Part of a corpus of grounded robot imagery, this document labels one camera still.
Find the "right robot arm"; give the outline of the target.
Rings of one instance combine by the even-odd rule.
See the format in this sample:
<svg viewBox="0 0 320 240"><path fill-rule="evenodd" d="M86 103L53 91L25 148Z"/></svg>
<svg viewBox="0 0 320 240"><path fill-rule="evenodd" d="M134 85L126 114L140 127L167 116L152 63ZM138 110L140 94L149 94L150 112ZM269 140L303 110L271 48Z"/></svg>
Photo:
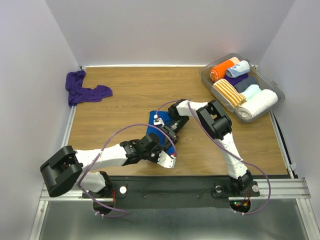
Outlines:
<svg viewBox="0 0 320 240"><path fill-rule="evenodd" d="M170 124L160 122L160 129L176 143L178 132L188 122L190 117L198 121L204 133L220 148L226 163L230 179L230 189L234 195L245 193L253 182L248 170L234 143L232 121L216 100L210 102L194 102L181 99L168 108L168 116L172 118Z"/></svg>

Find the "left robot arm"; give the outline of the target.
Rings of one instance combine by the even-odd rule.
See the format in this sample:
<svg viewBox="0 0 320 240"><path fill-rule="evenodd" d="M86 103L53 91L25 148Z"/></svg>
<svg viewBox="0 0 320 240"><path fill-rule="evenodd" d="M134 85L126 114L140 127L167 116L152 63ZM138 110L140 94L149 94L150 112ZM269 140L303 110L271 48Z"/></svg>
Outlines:
<svg viewBox="0 0 320 240"><path fill-rule="evenodd" d="M150 133L142 139L123 141L103 150L74 150L64 146L40 167L50 197L55 198L70 191L80 183L86 190L106 197L111 193L111 182L106 167L122 167L147 160L164 168L172 168L174 159L160 145L159 138Z"/></svg>

